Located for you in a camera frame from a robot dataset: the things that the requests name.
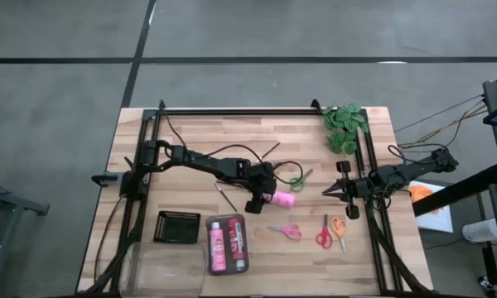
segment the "black stand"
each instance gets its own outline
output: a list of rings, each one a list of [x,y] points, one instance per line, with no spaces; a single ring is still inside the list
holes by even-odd
[[[485,103],[489,113],[492,113],[497,109],[497,80],[484,82],[482,86]],[[497,144],[497,127],[493,127],[493,130]],[[454,185],[447,186],[445,189],[429,195],[425,199],[419,200],[413,204],[414,213],[416,216],[426,214],[472,195],[477,195],[477,198],[480,198],[480,193],[486,190],[490,192],[491,202],[494,206],[495,220],[497,222],[497,164]],[[490,244],[483,250],[483,256],[488,275],[486,283],[491,285],[497,284],[495,260]]]
[[[48,204],[38,204],[0,189],[0,209],[11,212],[7,227],[0,237],[0,277],[24,211],[31,210],[38,216],[45,216],[49,208]]]

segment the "orange object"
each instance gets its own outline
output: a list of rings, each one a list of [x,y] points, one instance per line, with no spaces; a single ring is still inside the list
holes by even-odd
[[[432,195],[434,193],[434,191],[432,191],[431,189],[429,189],[423,185],[410,186],[408,188],[408,190],[410,190],[410,192],[411,192],[411,201],[413,203],[418,202],[420,199],[423,199],[426,196]],[[436,210],[433,210],[432,212],[434,214],[437,214],[438,212],[440,212],[440,210],[436,209]]]

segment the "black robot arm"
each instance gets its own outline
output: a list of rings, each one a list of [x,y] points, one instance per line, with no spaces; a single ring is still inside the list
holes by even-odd
[[[263,204],[265,203],[262,195],[274,195],[276,191],[274,168],[269,162],[265,161],[251,165],[251,162],[244,158],[218,159],[210,155],[188,150],[184,146],[171,145],[163,140],[153,141],[150,146],[154,146],[155,150],[164,148],[164,152],[169,157],[169,160],[158,166],[135,166],[131,161],[126,159],[127,163],[131,166],[131,170],[123,174],[120,196],[138,193],[140,182],[147,174],[167,171],[173,166],[185,166],[198,171],[204,171],[223,182],[243,186],[253,195],[253,198],[245,205],[245,211],[250,213],[261,213]]]
[[[388,198],[396,190],[402,189],[421,175],[429,172],[454,171],[458,166],[458,161],[453,158],[447,148],[443,147],[431,152],[429,157],[420,161],[396,166],[380,166],[377,170],[371,171],[367,177],[355,180],[348,177],[348,173],[350,173],[349,161],[339,161],[336,165],[342,178],[324,190],[322,195],[337,197],[348,202],[346,214],[350,219],[357,219],[359,211],[353,203],[353,198],[365,200]]]

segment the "gray floor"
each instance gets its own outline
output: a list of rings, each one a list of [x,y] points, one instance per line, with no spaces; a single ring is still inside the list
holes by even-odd
[[[0,0],[0,57],[132,56],[147,0]],[[146,56],[497,55],[497,0],[159,1]],[[130,65],[0,65],[0,184],[51,204],[28,214],[0,297],[70,294],[75,288]],[[497,64],[144,65],[132,107],[389,106],[395,129],[481,93]],[[473,103],[401,131],[415,140]],[[449,142],[451,129],[434,142]],[[455,182],[497,162],[491,129],[464,122],[450,146]],[[475,201],[453,206],[456,230],[478,220]],[[422,232],[424,246],[459,233]],[[448,256],[449,262],[441,258]],[[460,243],[427,251],[437,290],[482,296],[480,249]]]

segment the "green artificial leaves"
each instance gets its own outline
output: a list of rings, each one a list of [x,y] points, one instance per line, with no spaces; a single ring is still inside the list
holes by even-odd
[[[352,155],[357,150],[357,129],[369,132],[369,126],[362,115],[361,106],[351,103],[344,107],[330,105],[322,111],[324,115],[324,127],[330,131],[327,138],[330,150],[335,154],[342,152]]]

